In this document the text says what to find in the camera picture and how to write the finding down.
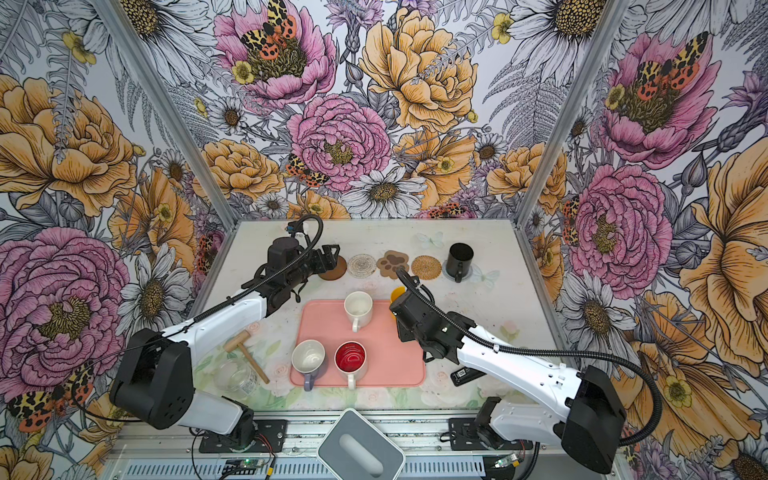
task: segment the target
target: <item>black mug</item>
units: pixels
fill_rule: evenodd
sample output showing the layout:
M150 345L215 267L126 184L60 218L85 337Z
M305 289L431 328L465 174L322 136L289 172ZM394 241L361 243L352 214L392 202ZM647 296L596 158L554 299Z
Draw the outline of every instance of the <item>black mug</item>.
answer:
M461 283L472 269L474 256L475 252L472 251L472 247L466 243L454 243L449 250L448 261L445 262L445 271L452 279L456 280L456 283Z

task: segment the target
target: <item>wooden mallet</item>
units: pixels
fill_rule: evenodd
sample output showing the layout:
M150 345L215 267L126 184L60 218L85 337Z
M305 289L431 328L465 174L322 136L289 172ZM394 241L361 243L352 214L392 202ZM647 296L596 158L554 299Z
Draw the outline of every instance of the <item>wooden mallet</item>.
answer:
M231 353L236 349L240 349L240 351L245 356L246 360L248 360L248 363L253 367L254 370L256 370L256 373L259 374L261 379L264 381L264 383L269 383L270 379L266 377L266 373L261 369L258 363L256 363L256 360L253 359L253 357L248 353L248 349L245 348L245 345L243 345L243 342L248 340L250 338L250 333L248 333L247 330L243 330L242 332L238 333L232 340L230 340L227 343L224 343L224 351L227 353Z

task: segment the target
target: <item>butterfly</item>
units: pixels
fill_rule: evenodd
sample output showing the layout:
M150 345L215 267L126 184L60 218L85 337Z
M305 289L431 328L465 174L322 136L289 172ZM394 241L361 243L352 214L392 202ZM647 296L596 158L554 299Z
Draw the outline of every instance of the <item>butterfly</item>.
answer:
M563 225L563 241L567 245L578 247L578 232L576 231L576 216L578 215L578 200L573 199L563 204L565 222Z
M493 290L493 287L496 286L496 280L498 280L501 274L502 273L499 272L498 270L493 270L488 273L483 273L482 270L480 270L479 266L473 265L472 276L470 277L470 281L472 283L484 283L489 290Z
M288 15L285 0L270 0L266 18L261 30L245 32L240 41L254 58L275 60L280 49L286 47L286 40L296 37L296 18Z
M54 413L65 416L67 407L76 407L73 396L84 406L94 391L93 380L93 366L81 366L64 385L54 387L51 392L27 392L12 398L8 402L8 412L19 419L20 432L39 432L53 419Z
M700 66L697 63L710 34L703 31L685 44L675 58L671 58L664 64L655 61L644 61L637 67L637 97L642 101L649 101L656 94L666 95L670 88L682 90L699 73Z
M419 241L422 243L422 247L424 248L442 248L445 245L445 243L442 241L442 232L435 233L434 237L427 237L423 233L417 233L416 238L419 239Z
M291 154L288 158L286 172L288 172L291 177L298 177L299 181L306 184L308 187L321 187L330 180L328 175L310 170L306 164L294 154Z

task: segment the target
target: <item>pink tray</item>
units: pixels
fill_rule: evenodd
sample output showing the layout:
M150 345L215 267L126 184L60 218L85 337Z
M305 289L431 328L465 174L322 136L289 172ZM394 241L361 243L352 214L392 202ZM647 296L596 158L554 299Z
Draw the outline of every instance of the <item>pink tray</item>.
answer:
M424 383L426 367L422 361L422 347L416 341L403 343L397 336L395 319L389 312L389 300L373 300L371 323L352 331L352 324L344 313L344 300L312 300L301 314L296 344L315 339L326 347L328 367L315 381L315 386L346 387L333 360L333 354L345 342L360 342L368 354L368 372L359 386L413 387ZM304 385L304 377L291 368L290 382Z

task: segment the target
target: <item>wooden handle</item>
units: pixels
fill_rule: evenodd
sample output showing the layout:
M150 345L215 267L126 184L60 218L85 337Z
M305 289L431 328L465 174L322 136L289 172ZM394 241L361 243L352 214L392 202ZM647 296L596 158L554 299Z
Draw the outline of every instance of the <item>wooden handle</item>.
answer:
M264 371L261 369L259 364L256 363L256 360L254 360L253 357L250 355L250 353L248 353L248 349L245 348L245 346L242 343L238 345L238 347L240 347L240 351L243 353L243 355L248 360L248 363L250 363L253 369L256 370L256 373L259 374L259 376L264 381L264 383L269 383L270 379L266 377L266 373L264 373Z

